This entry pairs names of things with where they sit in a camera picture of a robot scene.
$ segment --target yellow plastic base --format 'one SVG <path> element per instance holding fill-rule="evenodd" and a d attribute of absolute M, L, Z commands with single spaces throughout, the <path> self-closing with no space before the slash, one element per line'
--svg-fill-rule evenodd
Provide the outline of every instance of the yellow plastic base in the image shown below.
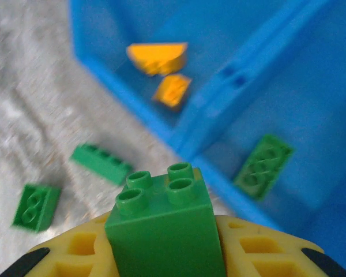
<path fill-rule="evenodd" d="M 169 75 L 162 80 L 153 99 L 169 108 L 178 109 L 190 83 L 191 79 L 181 74 Z"/>
<path fill-rule="evenodd" d="M 149 76 L 168 75 L 186 63 L 187 43 L 133 43 L 127 55 L 139 70 Z"/>
<path fill-rule="evenodd" d="M 118 277 L 104 232 L 108 216 L 31 249 L 49 247 L 50 253 L 26 277 Z M 323 252 L 319 246 L 230 216 L 216 216 L 216 221 L 228 277 L 327 277 L 301 252 L 301 248 Z"/>
<path fill-rule="evenodd" d="M 302 252 L 316 244 L 230 216 L 216 216 L 227 276 L 328 277 Z"/>
<path fill-rule="evenodd" d="M 26 277 L 118 277 L 104 231 L 109 213 L 31 249 L 49 247 L 50 253 Z"/>

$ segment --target green duplo brick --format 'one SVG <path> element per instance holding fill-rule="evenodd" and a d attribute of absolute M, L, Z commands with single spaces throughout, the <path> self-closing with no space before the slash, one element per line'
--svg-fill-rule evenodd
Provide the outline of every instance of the green duplo brick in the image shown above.
<path fill-rule="evenodd" d="M 124 182 L 132 170 L 130 164 L 108 153 L 105 149 L 90 144 L 77 146 L 71 159 L 118 185 Z"/>
<path fill-rule="evenodd" d="M 235 185 L 254 199 L 264 198 L 293 152 L 277 137 L 264 136 L 241 168 Z"/>
<path fill-rule="evenodd" d="M 225 276 L 208 191 L 189 163 L 128 176 L 105 231 L 121 277 Z"/>
<path fill-rule="evenodd" d="M 38 232 L 49 228 L 58 205 L 61 189 L 26 184 L 13 225 Z"/>

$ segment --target blue plastic bin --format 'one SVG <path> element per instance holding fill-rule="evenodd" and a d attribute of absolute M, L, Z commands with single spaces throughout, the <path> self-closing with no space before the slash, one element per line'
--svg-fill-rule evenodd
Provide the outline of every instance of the blue plastic bin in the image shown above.
<path fill-rule="evenodd" d="M 305 2 L 73 0 L 75 51 L 151 131 L 178 149 L 196 111 L 215 94 L 205 84 L 228 61 L 235 60 L 238 67 L 246 63 Z M 128 60 L 126 47 L 134 42 L 189 43 L 181 72 L 193 81 L 181 113 L 151 100 L 161 77 L 148 78 Z"/>
<path fill-rule="evenodd" d="M 346 0 L 71 4 L 78 59 L 239 216 L 310 239 L 346 267 Z M 131 64 L 133 42 L 189 43 L 181 112 L 151 101 L 161 77 Z M 232 180 L 268 133 L 296 151 L 257 203 Z"/>
<path fill-rule="evenodd" d="M 346 1 L 310 1 L 239 74 L 247 84 L 224 85 L 178 153 L 240 216 L 310 239 L 346 267 Z M 255 205 L 232 180 L 267 133 L 296 151 Z"/>

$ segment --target lego brick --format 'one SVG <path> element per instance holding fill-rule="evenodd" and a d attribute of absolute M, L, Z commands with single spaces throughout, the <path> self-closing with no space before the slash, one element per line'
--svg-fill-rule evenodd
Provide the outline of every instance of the lego brick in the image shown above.
<path fill-rule="evenodd" d="M 104 231 L 109 212 L 81 224 L 30 251 L 50 253 L 26 277 L 119 277 Z"/>
<path fill-rule="evenodd" d="M 177 109 L 182 104 L 190 83 L 191 79 L 181 74 L 169 75 L 162 80 L 153 99 Z"/>
<path fill-rule="evenodd" d="M 26 184 L 13 225 L 36 232 L 49 228 L 60 193 L 60 188 Z"/>
<path fill-rule="evenodd" d="M 133 43 L 127 55 L 139 70 L 149 76 L 168 75 L 186 63 L 187 43 Z"/>
<path fill-rule="evenodd" d="M 118 185 L 122 184 L 132 166 L 95 145 L 83 144 L 75 148 L 71 159 L 96 174 Z"/>
<path fill-rule="evenodd" d="M 273 187 L 293 149 L 277 137 L 266 135 L 247 158 L 235 184 L 254 199 L 262 199 Z"/>
<path fill-rule="evenodd" d="M 128 176 L 105 231 L 121 277 L 225 276 L 208 191 L 189 163 Z"/>
<path fill-rule="evenodd" d="M 330 195 L 346 191 L 346 1 L 71 3 L 78 59 L 149 130 L 200 166 L 236 214 L 308 237 Z M 177 41 L 189 43 L 182 73 L 194 82 L 182 112 L 172 113 L 149 101 L 158 78 L 144 78 L 121 53 L 131 42 Z M 233 179 L 237 159 L 244 162 L 264 132 L 287 137 L 298 157 L 281 173 L 277 201 L 257 205 Z M 223 151 L 207 155 L 209 148 Z M 339 223 L 321 223 L 315 238 L 346 230 L 340 205 L 330 209 Z M 346 245 L 346 235 L 336 240 L 323 246 L 346 263 L 346 247 L 336 246 Z"/>
<path fill-rule="evenodd" d="M 302 252 L 308 248 L 323 253 L 312 242 L 225 215 L 216 216 L 216 224 L 227 276 L 328 277 Z"/>

